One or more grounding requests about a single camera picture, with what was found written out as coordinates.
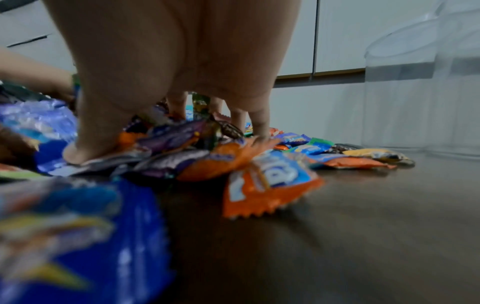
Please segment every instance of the dark floor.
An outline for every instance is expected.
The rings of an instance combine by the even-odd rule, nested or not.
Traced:
[[[221,218],[225,180],[157,189],[175,284],[158,303],[480,303],[480,162],[412,155],[262,218]]]

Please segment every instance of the hand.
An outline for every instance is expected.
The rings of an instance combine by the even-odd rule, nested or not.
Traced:
[[[113,149],[134,113],[194,91],[268,126],[269,97],[301,0],[45,0],[82,83],[66,161]]]

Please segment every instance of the clear plastic bin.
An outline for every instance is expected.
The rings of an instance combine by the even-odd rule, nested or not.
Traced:
[[[461,30],[438,44],[427,150],[480,158],[480,10],[439,19]]]
[[[420,22],[367,48],[362,145],[426,146],[437,30],[437,19]]]

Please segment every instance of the plastic container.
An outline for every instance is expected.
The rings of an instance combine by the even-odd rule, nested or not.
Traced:
[[[438,44],[427,150],[480,158],[480,9],[439,20],[440,27],[460,23],[461,30]]]
[[[426,146],[438,19],[397,30],[366,50],[362,145]],[[457,27],[450,28],[454,33]]]

